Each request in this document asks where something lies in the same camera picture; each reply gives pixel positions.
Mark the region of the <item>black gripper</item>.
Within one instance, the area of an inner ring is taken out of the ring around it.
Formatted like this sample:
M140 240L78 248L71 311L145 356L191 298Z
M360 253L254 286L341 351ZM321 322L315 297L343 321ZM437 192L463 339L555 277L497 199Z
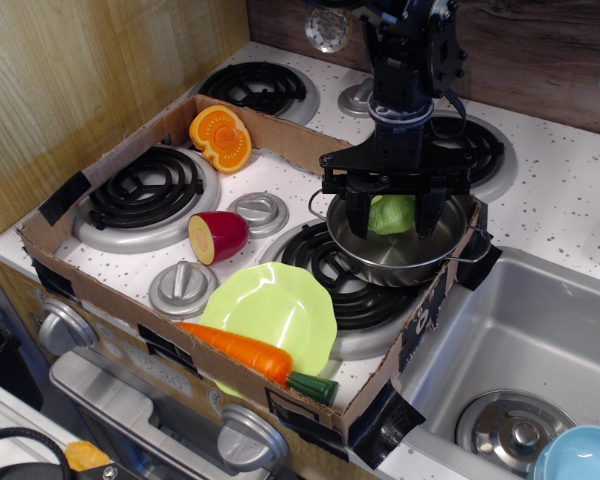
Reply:
M371 194L415 196L415 227L431 236L451 195L470 192L472 156L433 144L433 116L371 112L373 134L363 143L321 156L322 191L345 195L351 233L366 238Z

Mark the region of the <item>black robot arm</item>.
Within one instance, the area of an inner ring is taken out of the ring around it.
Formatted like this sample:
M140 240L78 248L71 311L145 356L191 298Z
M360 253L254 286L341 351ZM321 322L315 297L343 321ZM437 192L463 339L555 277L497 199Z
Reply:
M413 195L420 237L433 233L443 206L470 190L472 157L425 143L436 100L456 96L466 52L456 36L456 1L322 1L320 7L362 22L373 67L368 112L373 134L362 144L323 155L322 187L344 200L351 232L368 233L375 195Z

